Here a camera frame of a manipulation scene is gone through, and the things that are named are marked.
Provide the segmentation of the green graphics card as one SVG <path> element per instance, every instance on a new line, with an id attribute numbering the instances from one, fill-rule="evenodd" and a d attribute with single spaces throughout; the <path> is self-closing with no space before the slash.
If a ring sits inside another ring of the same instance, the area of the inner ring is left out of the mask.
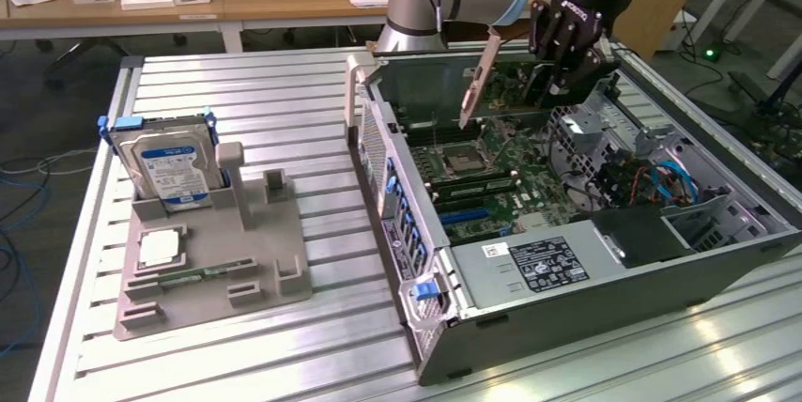
<path id="1" fill-rule="evenodd" d="M 525 112 L 549 111 L 540 108 L 540 95 L 535 86 L 535 77 L 548 61 L 539 61 L 533 54 L 501 56 L 504 40 L 495 28 L 488 29 L 487 43 L 483 48 L 472 79 L 463 96 L 459 111 L 459 127 L 463 129 L 477 114 L 523 110 Z"/>

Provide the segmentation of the metal disk bay cage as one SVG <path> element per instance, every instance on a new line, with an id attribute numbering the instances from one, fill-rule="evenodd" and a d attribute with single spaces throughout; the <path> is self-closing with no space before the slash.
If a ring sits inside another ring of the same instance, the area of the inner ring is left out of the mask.
<path id="1" fill-rule="evenodd" d="M 599 111 L 583 105 L 551 111 L 555 129 L 551 158 L 555 171 L 583 186 L 607 163 L 620 164 L 633 156 L 639 128 L 612 105 Z"/>

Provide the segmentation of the CPU socket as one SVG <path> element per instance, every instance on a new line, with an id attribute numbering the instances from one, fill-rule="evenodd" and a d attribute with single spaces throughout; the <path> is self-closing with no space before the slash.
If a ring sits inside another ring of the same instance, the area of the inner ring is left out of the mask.
<path id="1" fill-rule="evenodd" d="M 492 168 L 477 147 L 456 144 L 438 151 L 442 172 L 449 178 L 468 177 L 488 172 Z"/>

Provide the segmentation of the green motherboard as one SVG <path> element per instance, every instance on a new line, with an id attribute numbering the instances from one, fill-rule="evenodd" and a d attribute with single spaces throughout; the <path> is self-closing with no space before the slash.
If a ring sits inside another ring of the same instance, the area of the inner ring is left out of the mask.
<path id="1" fill-rule="evenodd" d="M 452 122 L 416 124 L 405 131 L 404 139 L 429 200 L 432 182 L 497 173 L 519 179 L 516 189 L 507 193 L 444 202 L 430 200 L 437 217 L 464 209 L 484 208 L 491 212 L 483 220 L 441 225 L 453 246 L 576 222 L 597 203 L 589 189 L 569 182 L 548 162 L 553 142 L 548 127 L 525 123 L 520 116 L 479 118 L 463 129 Z M 457 178 L 444 174 L 438 151 L 456 144 L 477 147 L 492 166 L 488 172 Z"/>

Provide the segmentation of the installed black RAM sticks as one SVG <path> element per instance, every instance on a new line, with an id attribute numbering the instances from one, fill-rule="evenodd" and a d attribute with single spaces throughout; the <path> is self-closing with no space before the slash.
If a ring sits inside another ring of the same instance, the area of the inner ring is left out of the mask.
<path id="1" fill-rule="evenodd" d="M 507 193 L 516 189 L 519 179 L 504 173 L 457 178 L 429 184 L 430 200 L 444 202 L 496 193 Z"/>

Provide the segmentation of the black plastic shroud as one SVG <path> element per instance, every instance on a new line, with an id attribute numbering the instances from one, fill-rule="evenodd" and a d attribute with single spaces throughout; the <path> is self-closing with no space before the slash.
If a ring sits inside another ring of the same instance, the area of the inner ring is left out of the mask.
<path id="1" fill-rule="evenodd" d="M 589 219 L 599 232 L 609 236 L 621 250 L 621 262 L 627 268 L 693 254 L 668 227 L 656 206 L 603 209 Z"/>

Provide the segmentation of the blue expansion slot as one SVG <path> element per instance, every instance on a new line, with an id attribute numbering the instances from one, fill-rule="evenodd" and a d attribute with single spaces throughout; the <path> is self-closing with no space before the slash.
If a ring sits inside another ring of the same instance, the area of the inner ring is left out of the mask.
<path id="1" fill-rule="evenodd" d="M 464 209 L 453 212 L 445 212 L 438 215 L 438 220 L 442 226 L 460 224 L 465 222 L 479 221 L 489 216 L 488 209 Z"/>

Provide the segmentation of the grey power supply unit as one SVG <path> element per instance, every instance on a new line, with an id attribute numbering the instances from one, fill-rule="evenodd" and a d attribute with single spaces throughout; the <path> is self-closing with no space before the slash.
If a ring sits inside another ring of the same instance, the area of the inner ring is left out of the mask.
<path id="1" fill-rule="evenodd" d="M 621 253 L 591 221 L 455 247 L 460 321 L 513 317 L 519 310 L 565 323 L 588 317 L 595 290 L 629 276 Z"/>

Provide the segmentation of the open grey PC case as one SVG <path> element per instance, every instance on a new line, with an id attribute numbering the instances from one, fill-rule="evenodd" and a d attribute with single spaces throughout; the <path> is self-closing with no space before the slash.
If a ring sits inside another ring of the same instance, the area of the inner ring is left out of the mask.
<path id="1" fill-rule="evenodd" d="M 607 163 L 583 188 L 603 209 L 656 206 L 693 254 L 627 268 L 595 290 L 589 316 L 572 322 L 516 316 L 460 321 L 465 305 L 445 236 L 404 133 L 456 123 L 483 48 L 360 52 L 346 64 L 348 145 L 417 382 L 432 385 L 707 302 L 749 271 L 802 246 L 802 193 L 631 53 L 581 104 L 615 106 L 639 128 L 633 156 Z M 551 111 L 481 112 L 548 126 Z M 414 301 L 434 281 L 440 296 Z"/>

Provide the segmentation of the silver hard disk, blue label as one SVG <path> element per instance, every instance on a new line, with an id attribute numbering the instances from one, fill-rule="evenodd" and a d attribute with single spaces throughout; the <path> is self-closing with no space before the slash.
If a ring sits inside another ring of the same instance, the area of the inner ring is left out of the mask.
<path id="1" fill-rule="evenodd" d="M 225 186 L 225 177 L 205 125 L 117 131 L 112 138 L 140 199 L 156 198 L 169 212 L 210 205 L 210 191 Z"/>

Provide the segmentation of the hard drive with blue caddy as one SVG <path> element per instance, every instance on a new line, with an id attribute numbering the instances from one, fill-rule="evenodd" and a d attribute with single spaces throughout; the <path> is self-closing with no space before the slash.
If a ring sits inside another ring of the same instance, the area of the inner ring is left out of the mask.
<path id="1" fill-rule="evenodd" d="M 192 116 L 173 116 L 173 117 L 150 117 L 146 118 L 144 116 L 121 116 L 116 120 L 109 120 L 106 116 L 101 116 L 97 119 L 97 130 L 101 139 L 109 144 L 113 150 L 114 156 L 120 159 L 126 173 L 128 168 L 125 163 L 120 158 L 120 154 L 116 150 L 116 141 L 112 138 L 112 134 L 117 131 L 142 131 L 142 130 L 161 130 L 165 128 L 193 126 L 193 125 L 205 125 L 209 129 L 209 133 L 212 135 L 213 141 L 217 144 L 217 135 L 216 135 L 216 117 L 212 112 L 206 111 L 201 114 L 194 114 Z"/>

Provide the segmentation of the green RAM stick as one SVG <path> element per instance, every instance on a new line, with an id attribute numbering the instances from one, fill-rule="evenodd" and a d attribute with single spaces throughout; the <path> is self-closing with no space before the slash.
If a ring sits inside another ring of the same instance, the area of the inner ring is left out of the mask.
<path id="1" fill-rule="evenodd" d="M 156 276 L 156 281 L 161 285 L 177 285 L 182 282 L 196 282 L 210 278 L 217 278 L 228 273 L 232 264 L 221 264 L 184 271 L 174 271 Z"/>

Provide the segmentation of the silver CPU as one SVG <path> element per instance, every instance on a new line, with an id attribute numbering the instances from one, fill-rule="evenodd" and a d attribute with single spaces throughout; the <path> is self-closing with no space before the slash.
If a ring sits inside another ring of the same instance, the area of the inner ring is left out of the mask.
<path id="1" fill-rule="evenodd" d="M 146 233 L 140 240 L 137 262 L 142 267 L 166 264 L 178 254 L 178 233 L 160 230 Z"/>

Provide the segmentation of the grey parts rack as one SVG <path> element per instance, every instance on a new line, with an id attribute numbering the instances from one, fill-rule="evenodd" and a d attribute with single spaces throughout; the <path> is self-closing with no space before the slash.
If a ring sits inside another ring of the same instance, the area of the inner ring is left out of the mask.
<path id="1" fill-rule="evenodd" d="M 126 341 L 213 320 L 301 302 L 312 295 L 310 271 L 294 184 L 281 170 L 245 180 L 240 143 L 216 146 L 229 184 L 210 191 L 210 205 L 169 213 L 153 200 L 133 202 L 116 303 L 113 338 Z M 141 237 L 178 233 L 173 261 L 142 267 Z M 225 275 L 161 285 L 164 273 L 232 264 Z"/>

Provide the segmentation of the black chair base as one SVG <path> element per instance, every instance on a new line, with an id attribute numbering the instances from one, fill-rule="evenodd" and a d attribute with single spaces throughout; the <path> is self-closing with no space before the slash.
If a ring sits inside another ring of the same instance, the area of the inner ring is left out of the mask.
<path id="1" fill-rule="evenodd" d="M 81 57 L 92 48 L 105 47 L 118 57 L 129 56 L 130 54 L 122 48 L 122 46 L 112 39 L 106 37 L 92 37 L 78 40 L 73 46 L 64 52 L 45 67 L 42 71 L 42 83 L 43 87 L 49 90 L 57 91 L 64 88 L 64 83 L 54 77 L 64 67 L 66 67 L 78 57 Z"/>

